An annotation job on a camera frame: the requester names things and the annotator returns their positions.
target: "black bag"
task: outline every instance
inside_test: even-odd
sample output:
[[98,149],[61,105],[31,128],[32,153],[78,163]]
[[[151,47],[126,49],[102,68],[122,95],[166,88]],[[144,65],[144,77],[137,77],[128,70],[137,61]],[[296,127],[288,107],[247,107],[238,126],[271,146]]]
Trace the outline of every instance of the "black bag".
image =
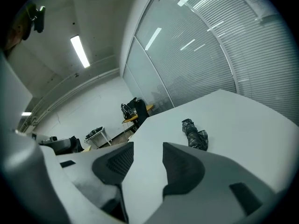
[[121,111],[124,119],[130,119],[131,117],[134,116],[134,112],[126,104],[121,104]]

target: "horizontal blinds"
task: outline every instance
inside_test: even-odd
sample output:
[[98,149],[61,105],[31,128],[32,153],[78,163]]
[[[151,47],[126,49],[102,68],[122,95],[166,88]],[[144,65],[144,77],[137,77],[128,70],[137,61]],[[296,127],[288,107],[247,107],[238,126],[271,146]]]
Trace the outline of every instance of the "horizontal blinds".
[[154,104],[153,111],[155,113],[173,108],[157,72],[143,48],[135,39],[128,56],[127,66],[140,87],[147,103]]
[[136,33],[174,105],[218,89],[236,92],[218,41],[197,15],[178,2],[153,0]]
[[188,3],[214,26],[231,58],[240,94],[299,125],[298,48],[280,15],[259,21],[244,0]]
[[133,97],[136,97],[137,99],[143,99],[144,102],[147,103],[147,100],[144,98],[141,90],[139,89],[139,87],[138,87],[132,73],[128,69],[127,65],[126,65],[125,71],[123,73],[123,79],[124,79],[125,83],[127,84]]

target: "crumpled plaid cloth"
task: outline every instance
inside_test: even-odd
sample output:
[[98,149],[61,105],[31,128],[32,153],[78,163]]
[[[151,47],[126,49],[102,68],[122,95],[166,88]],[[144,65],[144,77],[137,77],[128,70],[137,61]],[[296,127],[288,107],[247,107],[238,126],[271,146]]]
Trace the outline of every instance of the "crumpled plaid cloth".
[[191,119],[185,119],[182,123],[183,132],[188,139],[188,146],[206,151],[209,143],[206,131],[198,132]]

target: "small white table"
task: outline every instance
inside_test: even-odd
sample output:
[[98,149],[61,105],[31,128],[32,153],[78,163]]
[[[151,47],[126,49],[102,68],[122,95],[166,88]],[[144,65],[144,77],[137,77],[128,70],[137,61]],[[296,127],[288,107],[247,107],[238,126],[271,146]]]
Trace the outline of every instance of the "small white table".
[[90,138],[88,138],[88,139],[86,139],[84,142],[85,143],[88,143],[89,141],[91,141],[95,146],[97,146],[93,141],[92,141],[92,139],[95,137],[95,136],[97,136],[97,135],[99,135],[99,134],[102,134],[103,135],[103,137],[104,137],[104,139],[107,141],[107,143],[111,146],[111,143],[109,142],[109,140],[108,140],[108,138],[104,135],[104,133],[103,133],[103,131],[104,131],[104,127],[102,127],[102,129],[100,130],[100,131],[98,131],[96,134],[94,134],[92,137],[90,137]]
[[274,191],[287,187],[297,162],[298,126],[261,103],[218,90],[147,118],[130,139],[134,162],[122,190],[131,224],[144,223],[162,203],[163,142],[188,145],[185,119],[207,131],[208,152],[238,162]]

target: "white wall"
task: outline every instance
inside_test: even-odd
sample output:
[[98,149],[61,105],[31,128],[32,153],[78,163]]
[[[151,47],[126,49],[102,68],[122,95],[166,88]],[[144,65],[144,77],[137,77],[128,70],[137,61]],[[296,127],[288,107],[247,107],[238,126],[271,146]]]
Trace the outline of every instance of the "white wall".
[[[104,126],[110,138],[123,132],[121,104],[133,98],[124,80],[117,76],[101,80],[78,92],[48,114],[34,129],[35,132],[58,139],[75,136],[83,148],[85,136],[93,129]],[[106,143],[102,135],[95,139],[97,145]]]
[[114,18],[114,54],[124,72],[127,54],[139,19],[150,0],[121,0]]

